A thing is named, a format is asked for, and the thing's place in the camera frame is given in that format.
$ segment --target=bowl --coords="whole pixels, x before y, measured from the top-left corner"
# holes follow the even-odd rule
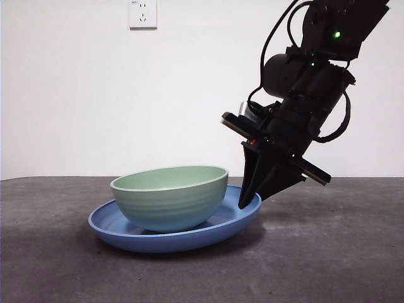
[[[110,184],[123,215],[156,232],[190,229],[222,202],[229,172],[214,166],[182,166],[125,175]]]

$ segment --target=white wall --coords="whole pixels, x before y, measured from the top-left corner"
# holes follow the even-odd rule
[[[2,179],[192,163],[242,175],[242,138],[220,116],[257,86],[261,48],[289,0],[158,4],[158,30],[129,31],[127,0],[3,0]],[[404,3],[389,5],[351,64],[348,131],[306,153],[333,176],[404,176]],[[283,24],[268,55],[288,45]],[[343,110],[342,100],[324,134]]]

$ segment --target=green led light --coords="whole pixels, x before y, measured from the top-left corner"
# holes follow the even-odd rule
[[[339,30],[337,30],[334,34],[333,34],[333,38],[334,39],[338,39],[341,37],[341,32]]]

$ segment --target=gray floor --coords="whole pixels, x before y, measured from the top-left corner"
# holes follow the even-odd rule
[[[307,181],[237,236],[168,255],[96,238],[111,179],[1,183],[2,302],[404,302],[404,179]]]

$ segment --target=plate rim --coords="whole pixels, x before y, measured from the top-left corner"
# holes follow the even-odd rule
[[[238,186],[238,185],[227,184],[227,187],[229,187],[229,186],[230,186],[230,187],[236,187],[236,188],[241,189],[241,186]],[[260,209],[260,207],[261,207],[261,205],[262,205],[261,196],[260,196],[258,193],[255,193],[254,195],[258,197],[257,205],[256,205],[253,209],[251,209],[251,210],[249,211],[249,213],[248,213],[246,216],[242,217],[241,219],[247,218],[248,216],[252,215],[253,213],[255,213],[256,211],[258,211],[258,210]],[[118,232],[111,232],[111,231],[109,231],[109,230],[101,229],[100,227],[96,226],[96,225],[92,222],[93,215],[94,215],[97,211],[99,211],[101,208],[106,207],[107,205],[109,205],[109,204],[111,204],[111,203],[114,203],[114,202],[116,202],[115,199],[110,200],[110,201],[108,201],[108,202],[106,202],[106,203],[100,205],[99,207],[97,207],[96,209],[94,209],[94,210],[89,214],[89,216],[88,216],[88,224],[91,226],[92,229],[94,229],[94,230],[97,231],[97,232],[101,232],[101,233],[103,233],[103,234],[112,235],[112,236],[116,236],[116,237],[127,237],[127,238],[172,237],[172,236],[177,236],[177,235],[180,236],[180,235],[195,234],[195,233],[197,233],[197,232],[206,232],[206,231],[211,230],[211,229],[217,229],[217,228],[220,228],[220,227],[223,227],[223,226],[226,226],[226,225],[230,225],[230,224],[232,224],[232,223],[234,223],[234,222],[240,220],[240,218],[234,218],[234,219],[231,219],[231,220],[229,220],[229,221],[226,221],[226,222],[223,222],[223,223],[219,223],[219,224],[217,224],[217,225],[212,225],[212,226],[204,227],[204,228],[202,228],[202,229],[185,230],[185,231],[183,231],[183,232],[170,232],[170,233],[167,233],[167,234],[154,234],[154,235],[130,235],[130,234],[121,234],[121,233],[118,233]]]

